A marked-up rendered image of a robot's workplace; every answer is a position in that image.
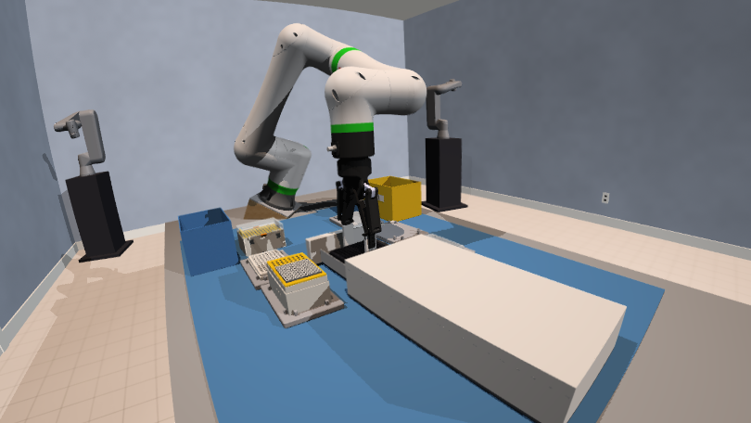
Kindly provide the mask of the blue flat mat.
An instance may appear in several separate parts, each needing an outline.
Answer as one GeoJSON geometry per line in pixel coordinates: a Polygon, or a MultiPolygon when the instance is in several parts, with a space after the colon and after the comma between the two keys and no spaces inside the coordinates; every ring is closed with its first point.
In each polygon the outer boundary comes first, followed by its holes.
{"type": "MultiPolygon", "coordinates": [[[[421,214],[399,223],[627,306],[614,350],[567,423],[596,423],[665,292],[625,276],[421,214]]],[[[197,342],[219,423],[537,423],[446,365],[348,295],[344,308],[284,328],[239,264],[191,276],[197,342]]]]}

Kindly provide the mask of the dark blue open-top bin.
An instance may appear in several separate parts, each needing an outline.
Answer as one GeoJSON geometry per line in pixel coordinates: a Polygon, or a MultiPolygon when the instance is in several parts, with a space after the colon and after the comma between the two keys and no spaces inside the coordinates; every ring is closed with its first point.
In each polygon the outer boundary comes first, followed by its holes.
{"type": "Polygon", "coordinates": [[[232,223],[222,208],[180,215],[178,221],[191,276],[239,264],[232,223]]]}

